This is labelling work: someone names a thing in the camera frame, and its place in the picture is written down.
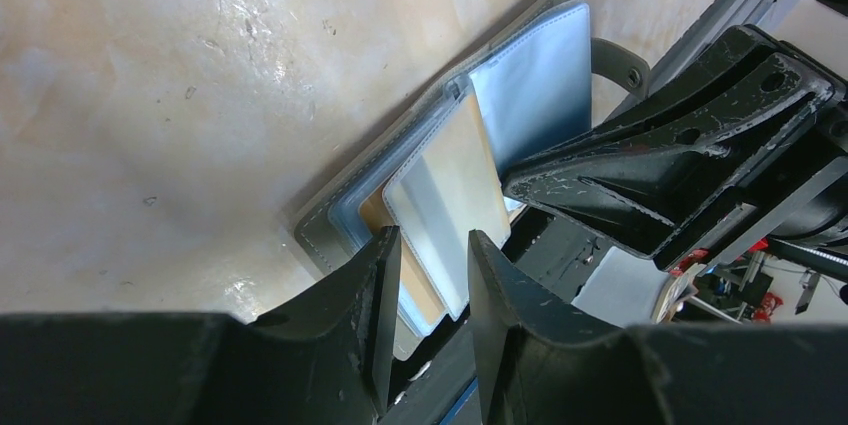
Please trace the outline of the grey card holder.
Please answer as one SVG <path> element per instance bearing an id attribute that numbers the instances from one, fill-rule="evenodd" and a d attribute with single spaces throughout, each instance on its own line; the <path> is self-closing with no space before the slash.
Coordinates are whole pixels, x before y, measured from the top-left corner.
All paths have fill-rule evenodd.
<path id="1" fill-rule="evenodd" d="M 584 0 L 536 0 L 436 77 L 312 200 L 295 238 L 329 273 L 381 228 L 399 227 L 393 352 L 406 360 L 468 304 L 467 233 L 508 239 L 500 174 L 590 127 L 594 76 L 643 97 L 650 72 L 592 36 Z"/>

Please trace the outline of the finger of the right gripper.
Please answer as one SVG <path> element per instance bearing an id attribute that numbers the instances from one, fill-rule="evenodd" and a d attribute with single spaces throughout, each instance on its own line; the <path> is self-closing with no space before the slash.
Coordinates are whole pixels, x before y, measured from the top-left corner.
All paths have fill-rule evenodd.
<path id="1" fill-rule="evenodd" d="M 747 174 L 727 163 L 559 163 L 510 168 L 505 194 L 641 258 L 717 252 L 743 217 Z"/>
<path id="2" fill-rule="evenodd" d="M 795 106 L 815 113 L 841 94 L 841 77 L 797 47 L 752 25 L 732 26 L 645 101 L 511 166 L 510 181 L 635 180 L 686 153 L 727 160 L 733 138 Z"/>

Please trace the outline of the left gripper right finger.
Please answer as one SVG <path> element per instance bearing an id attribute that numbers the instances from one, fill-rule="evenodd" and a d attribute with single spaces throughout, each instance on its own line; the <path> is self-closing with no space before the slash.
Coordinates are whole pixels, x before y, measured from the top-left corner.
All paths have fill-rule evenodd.
<path id="1" fill-rule="evenodd" d="M 470 304 L 469 253 L 476 239 L 500 250 L 484 232 L 469 233 Z M 843 424 L 847 420 L 843 325 L 698 323 L 619 328 L 600 321 L 609 327 L 605 334 L 585 345 L 563 347 L 573 357 L 587 360 L 598 382 L 591 396 L 601 415 L 587 424 Z"/>

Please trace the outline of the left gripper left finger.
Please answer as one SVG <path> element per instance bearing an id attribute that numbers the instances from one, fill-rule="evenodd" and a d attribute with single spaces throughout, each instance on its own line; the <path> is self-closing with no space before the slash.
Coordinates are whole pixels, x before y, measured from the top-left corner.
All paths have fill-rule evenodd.
<path id="1" fill-rule="evenodd" d="M 245 324 L 221 313 L 1 319 L 5 424 L 373 424 L 390 406 L 400 231 Z"/>

